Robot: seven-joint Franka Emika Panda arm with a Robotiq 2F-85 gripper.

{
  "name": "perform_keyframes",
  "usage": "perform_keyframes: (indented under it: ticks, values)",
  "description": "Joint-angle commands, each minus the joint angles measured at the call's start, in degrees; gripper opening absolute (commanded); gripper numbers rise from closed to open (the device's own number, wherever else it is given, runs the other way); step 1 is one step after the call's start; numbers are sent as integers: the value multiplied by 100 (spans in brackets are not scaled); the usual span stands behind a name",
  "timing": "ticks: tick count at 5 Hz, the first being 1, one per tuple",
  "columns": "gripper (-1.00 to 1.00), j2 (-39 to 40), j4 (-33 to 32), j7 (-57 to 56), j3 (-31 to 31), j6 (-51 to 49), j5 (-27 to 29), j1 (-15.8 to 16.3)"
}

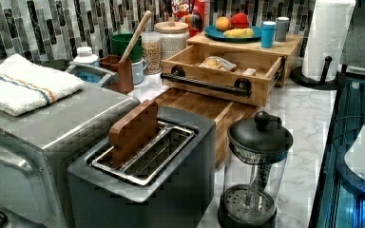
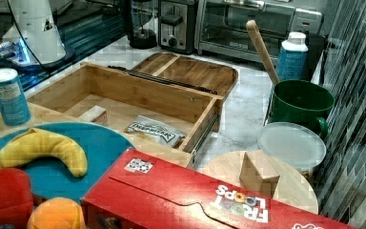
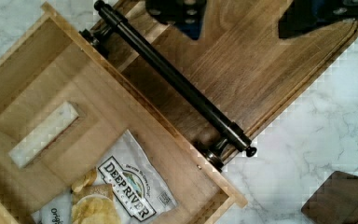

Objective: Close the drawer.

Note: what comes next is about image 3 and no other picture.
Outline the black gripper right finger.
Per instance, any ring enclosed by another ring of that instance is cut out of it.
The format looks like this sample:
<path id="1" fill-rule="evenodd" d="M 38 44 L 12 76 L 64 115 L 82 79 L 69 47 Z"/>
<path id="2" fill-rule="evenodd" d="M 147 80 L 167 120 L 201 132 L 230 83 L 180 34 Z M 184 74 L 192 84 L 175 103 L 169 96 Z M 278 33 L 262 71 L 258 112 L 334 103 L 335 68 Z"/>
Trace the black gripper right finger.
<path id="1" fill-rule="evenodd" d="M 278 21 L 278 36 L 294 38 L 345 20 L 358 20 L 358 0 L 293 0 Z"/>

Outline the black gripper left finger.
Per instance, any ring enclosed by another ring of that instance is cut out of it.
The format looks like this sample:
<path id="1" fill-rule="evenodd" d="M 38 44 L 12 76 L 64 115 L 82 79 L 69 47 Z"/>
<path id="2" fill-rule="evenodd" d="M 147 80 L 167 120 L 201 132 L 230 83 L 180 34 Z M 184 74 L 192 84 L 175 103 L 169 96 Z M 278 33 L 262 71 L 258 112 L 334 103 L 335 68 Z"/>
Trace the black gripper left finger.
<path id="1" fill-rule="evenodd" d="M 173 25 L 192 40 L 200 38 L 206 6 L 207 0 L 145 0 L 151 17 Z"/>

